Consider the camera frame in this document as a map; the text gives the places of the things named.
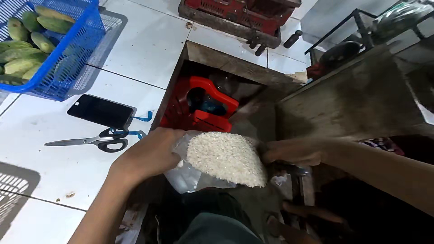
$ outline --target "blue plastic basket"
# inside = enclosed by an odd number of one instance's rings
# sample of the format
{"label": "blue plastic basket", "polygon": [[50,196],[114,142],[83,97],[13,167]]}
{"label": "blue plastic basket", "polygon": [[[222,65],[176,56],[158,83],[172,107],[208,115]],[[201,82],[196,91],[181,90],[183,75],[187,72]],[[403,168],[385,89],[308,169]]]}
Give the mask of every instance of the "blue plastic basket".
{"label": "blue plastic basket", "polygon": [[58,45],[31,80],[22,86],[0,84],[0,89],[56,101],[68,98],[72,87],[83,89],[87,81],[77,80],[77,77],[105,35],[98,3],[98,0],[0,0],[0,41],[10,40],[8,19],[11,16],[21,19],[23,12],[34,11],[35,6],[48,7],[76,20],[66,35],[49,30],[43,32]]}

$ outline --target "blue ribbon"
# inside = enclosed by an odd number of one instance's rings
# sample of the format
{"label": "blue ribbon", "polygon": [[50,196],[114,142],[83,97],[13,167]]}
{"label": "blue ribbon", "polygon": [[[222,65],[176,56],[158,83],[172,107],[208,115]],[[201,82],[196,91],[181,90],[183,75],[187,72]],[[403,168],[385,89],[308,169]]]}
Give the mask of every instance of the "blue ribbon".
{"label": "blue ribbon", "polygon": [[[134,116],[132,116],[131,118],[139,119],[139,120],[144,121],[144,122],[149,122],[152,120],[152,111],[148,111],[148,117],[147,118],[134,117]],[[110,131],[113,134],[125,134],[125,131],[116,131],[116,129],[113,129],[113,128],[110,128]],[[139,140],[143,139],[142,134],[144,134],[146,136],[146,134],[143,131],[129,131],[128,132],[128,135],[136,135]]]}
{"label": "blue ribbon", "polygon": [[147,118],[142,118],[142,117],[131,117],[131,118],[135,118],[135,119],[139,119],[141,121],[149,122],[152,119],[152,111],[148,111],[148,117]]}

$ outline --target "wooden board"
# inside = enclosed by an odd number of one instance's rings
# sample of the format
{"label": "wooden board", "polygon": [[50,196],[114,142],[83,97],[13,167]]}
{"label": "wooden board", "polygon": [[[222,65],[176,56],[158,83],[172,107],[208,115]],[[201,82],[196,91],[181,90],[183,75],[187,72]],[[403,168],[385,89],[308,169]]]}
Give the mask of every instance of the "wooden board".
{"label": "wooden board", "polygon": [[277,123],[284,138],[360,140],[432,131],[383,46],[284,99]]}

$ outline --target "hand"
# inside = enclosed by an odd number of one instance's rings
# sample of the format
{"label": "hand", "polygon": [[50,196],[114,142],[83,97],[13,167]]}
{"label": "hand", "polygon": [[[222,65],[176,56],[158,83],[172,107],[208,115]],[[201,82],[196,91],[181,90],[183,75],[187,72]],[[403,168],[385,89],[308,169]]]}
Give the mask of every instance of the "hand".
{"label": "hand", "polygon": [[325,140],[300,138],[268,142],[268,151],[262,156],[264,163],[284,160],[297,166],[319,165],[325,158],[323,149]]}
{"label": "hand", "polygon": [[158,127],[116,159],[107,178],[131,190],[146,178],[175,168],[180,157],[172,153],[172,147],[184,134]]}

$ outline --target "scissors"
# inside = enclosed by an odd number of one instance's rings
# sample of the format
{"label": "scissors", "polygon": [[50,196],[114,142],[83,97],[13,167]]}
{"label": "scissors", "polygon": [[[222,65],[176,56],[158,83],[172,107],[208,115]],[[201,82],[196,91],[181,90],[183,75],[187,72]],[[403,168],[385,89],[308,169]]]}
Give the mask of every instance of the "scissors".
{"label": "scissors", "polygon": [[[128,140],[124,139],[128,135],[128,132],[122,134],[109,134],[110,128],[101,132],[98,136],[92,138],[83,139],[71,139],[62,140],[56,142],[45,143],[45,146],[70,146],[70,145],[84,145],[84,144],[94,144],[104,152],[119,152],[125,149],[128,145]],[[122,143],[122,147],[119,149],[110,149],[107,146]]]}

